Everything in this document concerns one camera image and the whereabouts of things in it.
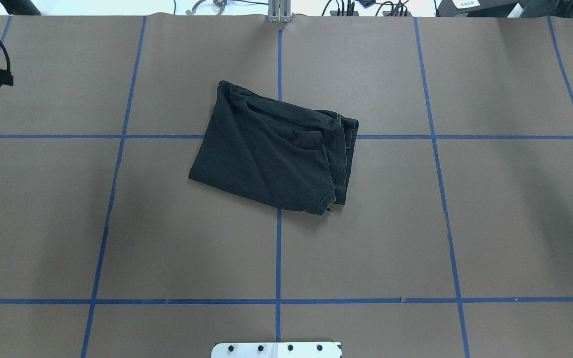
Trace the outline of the black printed t-shirt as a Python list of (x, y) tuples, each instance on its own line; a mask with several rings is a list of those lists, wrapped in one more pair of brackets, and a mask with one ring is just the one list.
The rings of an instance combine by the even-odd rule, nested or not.
[(356, 119), (222, 80), (189, 179), (321, 216), (346, 203), (358, 133)]

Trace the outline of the brown paper table cover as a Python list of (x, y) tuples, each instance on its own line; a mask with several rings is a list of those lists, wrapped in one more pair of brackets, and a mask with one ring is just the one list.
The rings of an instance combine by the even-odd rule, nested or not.
[[(573, 19), (0, 16), (0, 358), (573, 358)], [(344, 206), (189, 179), (220, 80), (360, 123)]]

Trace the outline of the aluminium frame post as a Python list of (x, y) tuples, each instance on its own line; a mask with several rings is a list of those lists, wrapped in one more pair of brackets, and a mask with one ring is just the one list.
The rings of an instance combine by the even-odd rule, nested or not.
[(291, 0), (267, 0), (268, 22), (288, 23), (292, 19)]

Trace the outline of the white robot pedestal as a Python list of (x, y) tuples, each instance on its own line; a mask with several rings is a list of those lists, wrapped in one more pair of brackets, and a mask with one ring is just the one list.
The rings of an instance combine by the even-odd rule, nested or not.
[(214, 345), (212, 358), (341, 358), (336, 342), (251, 342)]

